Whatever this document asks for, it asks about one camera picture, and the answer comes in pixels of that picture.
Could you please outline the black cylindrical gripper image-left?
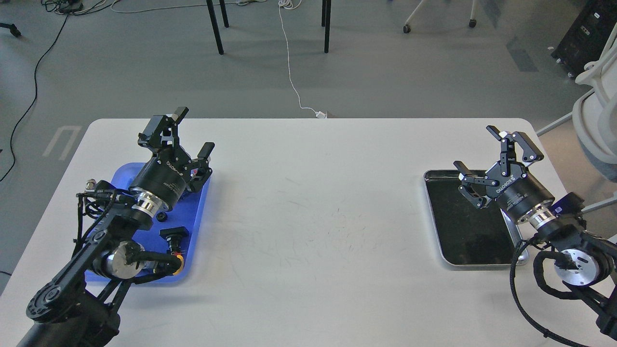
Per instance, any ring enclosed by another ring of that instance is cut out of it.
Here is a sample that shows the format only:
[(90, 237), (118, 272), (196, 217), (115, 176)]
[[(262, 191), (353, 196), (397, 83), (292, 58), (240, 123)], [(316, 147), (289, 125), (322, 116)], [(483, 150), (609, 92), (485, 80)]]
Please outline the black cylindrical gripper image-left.
[(179, 145), (178, 125), (189, 112), (179, 107), (172, 114), (152, 116), (137, 144), (154, 155), (129, 185), (131, 192), (149, 192), (162, 201), (162, 209), (171, 211), (187, 191), (198, 193), (212, 175), (209, 157), (215, 144), (206, 142), (192, 160)]

